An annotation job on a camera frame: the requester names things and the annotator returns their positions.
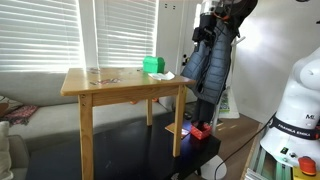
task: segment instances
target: tabletop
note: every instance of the tabletop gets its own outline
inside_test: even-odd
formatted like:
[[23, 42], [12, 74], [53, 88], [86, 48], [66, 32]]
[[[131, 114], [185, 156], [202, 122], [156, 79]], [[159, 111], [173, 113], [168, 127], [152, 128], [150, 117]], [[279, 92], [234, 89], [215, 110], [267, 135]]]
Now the tabletop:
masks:
[[138, 68], [70, 68], [63, 86], [62, 96], [85, 93], [133, 90], [137, 87], [164, 87], [193, 84], [195, 81], [175, 75], [171, 80], [155, 80]]

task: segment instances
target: small item on table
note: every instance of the small item on table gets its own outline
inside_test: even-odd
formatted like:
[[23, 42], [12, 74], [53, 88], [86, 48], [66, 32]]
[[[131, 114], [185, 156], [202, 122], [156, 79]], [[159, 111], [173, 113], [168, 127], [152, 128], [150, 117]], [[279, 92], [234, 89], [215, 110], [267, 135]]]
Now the small item on table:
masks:
[[150, 77], [152, 77], [153, 79], [156, 80], [171, 80], [175, 77], [175, 75], [172, 72], [167, 72], [166, 74], [162, 74], [162, 73], [149, 73], [148, 74]]
[[87, 68], [87, 71], [92, 73], [92, 74], [100, 74], [100, 68], [97, 68], [97, 67]]
[[[174, 123], [169, 124], [165, 128], [166, 128], [166, 130], [168, 130], [169, 132], [174, 134]], [[182, 130], [181, 130], [181, 139], [186, 137], [188, 134], [189, 134], [189, 131], [182, 128]]]
[[199, 140], [208, 137], [211, 133], [211, 126], [205, 122], [194, 122], [191, 124], [191, 134]]
[[95, 82], [90, 82], [92, 85], [98, 85], [98, 84], [110, 84], [110, 83], [118, 83], [121, 80], [118, 78], [112, 78], [112, 79], [105, 79], [101, 81], [95, 81]]
[[143, 72], [163, 73], [165, 64], [162, 57], [146, 56], [143, 60]]

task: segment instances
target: red object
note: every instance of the red object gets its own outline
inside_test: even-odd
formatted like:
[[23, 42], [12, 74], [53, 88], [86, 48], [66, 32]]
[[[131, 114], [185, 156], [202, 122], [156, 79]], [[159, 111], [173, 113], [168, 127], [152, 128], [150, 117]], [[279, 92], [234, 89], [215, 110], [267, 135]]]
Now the red object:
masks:
[[137, 104], [138, 101], [130, 101], [130, 104]]
[[191, 124], [190, 133], [196, 138], [198, 138], [199, 140], [204, 139], [210, 135], [211, 126], [209, 126], [209, 124], [203, 124], [203, 128], [204, 129], [201, 131], [198, 128], [196, 128], [194, 124]]
[[310, 157], [301, 157], [298, 159], [301, 171], [304, 174], [314, 176], [317, 174], [316, 162]]
[[152, 98], [152, 102], [158, 102], [159, 98]]

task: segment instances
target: wall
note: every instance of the wall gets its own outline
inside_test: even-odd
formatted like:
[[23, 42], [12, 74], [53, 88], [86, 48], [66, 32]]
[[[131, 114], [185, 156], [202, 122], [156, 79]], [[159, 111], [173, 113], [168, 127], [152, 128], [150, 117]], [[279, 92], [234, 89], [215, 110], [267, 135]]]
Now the wall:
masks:
[[292, 65], [320, 46], [320, 1], [259, 0], [240, 28], [232, 87], [239, 112], [267, 122]]
[[[181, 37], [183, 43], [182, 43], [182, 51], [179, 59], [181, 61], [184, 61], [183, 55], [190, 57], [194, 50], [194, 42], [192, 41], [193, 30], [194, 30], [193, 25], [194, 25], [197, 4], [201, 4], [201, 2], [202, 0], [186, 1], [186, 6], [185, 6], [186, 12], [184, 13], [184, 17], [185, 17], [184, 20], [186, 22], [184, 24], [185, 26], [182, 29], [184, 36]], [[188, 89], [186, 102], [187, 103], [194, 102], [196, 100], [197, 100], [197, 97], [193, 94], [193, 92], [190, 89]]]
[[159, 2], [156, 56], [164, 58], [165, 70], [178, 72], [180, 33], [183, 25], [184, 1]]

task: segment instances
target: wooden table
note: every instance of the wooden table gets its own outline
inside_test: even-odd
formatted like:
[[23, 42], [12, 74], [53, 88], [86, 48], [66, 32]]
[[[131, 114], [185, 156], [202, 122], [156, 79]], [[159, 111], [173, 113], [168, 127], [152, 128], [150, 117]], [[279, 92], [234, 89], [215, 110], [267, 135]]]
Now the wooden table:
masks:
[[[116, 79], [116, 83], [101, 84], [98, 81]], [[152, 125], [152, 98], [176, 95], [175, 133], [173, 156], [180, 155], [180, 134], [185, 104], [185, 85], [195, 81], [175, 76], [169, 81], [154, 80], [136, 68], [69, 69], [62, 96], [78, 96], [80, 113], [80, 148], [82, 179], [93, 180], [93, 118], [92, 108], [146, 99], [147, 125]]]

